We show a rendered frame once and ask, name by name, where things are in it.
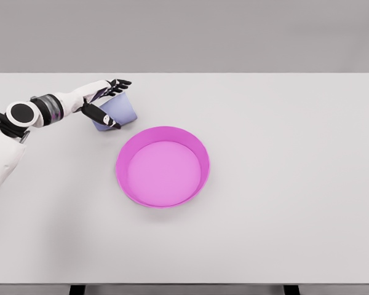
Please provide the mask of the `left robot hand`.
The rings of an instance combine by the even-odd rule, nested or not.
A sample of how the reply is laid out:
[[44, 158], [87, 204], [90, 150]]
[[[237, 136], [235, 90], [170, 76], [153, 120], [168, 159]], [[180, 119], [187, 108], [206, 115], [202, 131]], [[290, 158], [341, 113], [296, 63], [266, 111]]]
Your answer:
[[94, 122], [99, 131], [121, 129], [122, 126], [96, 106], [95, 103], [100, 98], [110, 98], [124, 92], [131, 84], [130, 81], [123, 79], [97, 81], [88, 84], [82, 93], [83, 105], [80, 108], [81, 112]]

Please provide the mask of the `lavender cup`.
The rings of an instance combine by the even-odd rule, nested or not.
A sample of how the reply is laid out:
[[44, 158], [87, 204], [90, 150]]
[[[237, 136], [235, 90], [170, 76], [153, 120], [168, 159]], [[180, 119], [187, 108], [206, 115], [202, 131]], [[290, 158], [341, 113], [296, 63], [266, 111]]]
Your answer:
[[138, 119], [137, 114], [125, 92], [110, 98], [100, 98], [97, 100], [95, 105], [107, 113], [107, 115], [121, 126], [127, 125]]

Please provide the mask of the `pink round plate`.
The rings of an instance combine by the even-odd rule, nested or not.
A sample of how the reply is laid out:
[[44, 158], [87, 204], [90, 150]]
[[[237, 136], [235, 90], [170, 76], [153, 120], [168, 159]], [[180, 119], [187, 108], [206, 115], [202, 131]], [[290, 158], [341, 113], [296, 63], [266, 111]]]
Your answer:
[[203, 189], [210, 174], [210, 157], [192, 133], [159, 126], [137, 133], [123, 145], [115, 172], [130, 200], [149, 208], [172, 208]]

